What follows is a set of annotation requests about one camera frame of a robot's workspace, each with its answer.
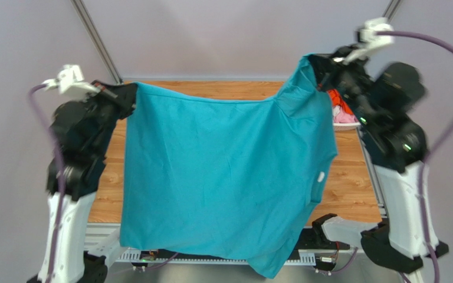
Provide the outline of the teal t shirt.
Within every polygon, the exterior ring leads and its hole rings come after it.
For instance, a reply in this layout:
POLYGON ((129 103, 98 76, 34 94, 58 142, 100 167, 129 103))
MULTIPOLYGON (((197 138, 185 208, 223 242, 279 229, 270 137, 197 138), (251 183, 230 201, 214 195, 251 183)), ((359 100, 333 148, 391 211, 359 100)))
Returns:
POLYGON ((307 57, 264 100, 138 83, 121 245, 245 260, 274 278, 322 200, 337 156, 332 122, 307 57))

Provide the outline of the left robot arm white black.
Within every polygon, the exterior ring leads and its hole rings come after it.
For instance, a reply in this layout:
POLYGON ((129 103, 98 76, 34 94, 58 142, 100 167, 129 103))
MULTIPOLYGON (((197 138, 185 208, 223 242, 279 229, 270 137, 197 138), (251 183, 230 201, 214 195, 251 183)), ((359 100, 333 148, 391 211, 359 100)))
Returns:
POLYGON ((28 102, 52 145, 48 167, 49 225, 44 261, 31 282, 104 282, 109 268, 126 251, 119 230, 96 246, 84 243, 88 217, 106 168, 106 153, 118 121, 133 114, 135 83, 109 85, 93 81, 79 100, 60 105, 50 119, 29 90, 28 102))

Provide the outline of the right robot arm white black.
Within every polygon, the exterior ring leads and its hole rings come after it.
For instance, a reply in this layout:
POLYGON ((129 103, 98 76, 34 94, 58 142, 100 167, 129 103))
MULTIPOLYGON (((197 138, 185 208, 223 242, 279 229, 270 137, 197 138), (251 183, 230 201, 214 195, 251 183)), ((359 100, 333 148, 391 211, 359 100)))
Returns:
POLYGON ((402 62, 388 64, 371 79, 367 59, 345 64, 351 47, 332 54, 312 54, 307 61, 323 90, 337 90, 360 123, 368 170, 386 215, 378 223, 324 215, 312 223, 319 244, 340 242, 363 249, 376 265, 404 274, 423 266, 423 259, 441 257, 449 247, 433 229, 423 173, 428 145, 422 127, 409 110, 426 92, 418 70, 402 62))

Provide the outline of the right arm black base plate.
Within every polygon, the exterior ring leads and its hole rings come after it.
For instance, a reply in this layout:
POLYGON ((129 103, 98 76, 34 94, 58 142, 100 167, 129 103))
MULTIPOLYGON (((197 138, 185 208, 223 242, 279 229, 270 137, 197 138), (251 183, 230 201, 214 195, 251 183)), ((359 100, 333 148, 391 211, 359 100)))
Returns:
POLYGON ((345 243, 336 243, 329 241, 322 233, 316 231, 312 227, 305 227, 299 236, 299 239, 294 249, 305 250, 349 250, 350 245, 345 243))

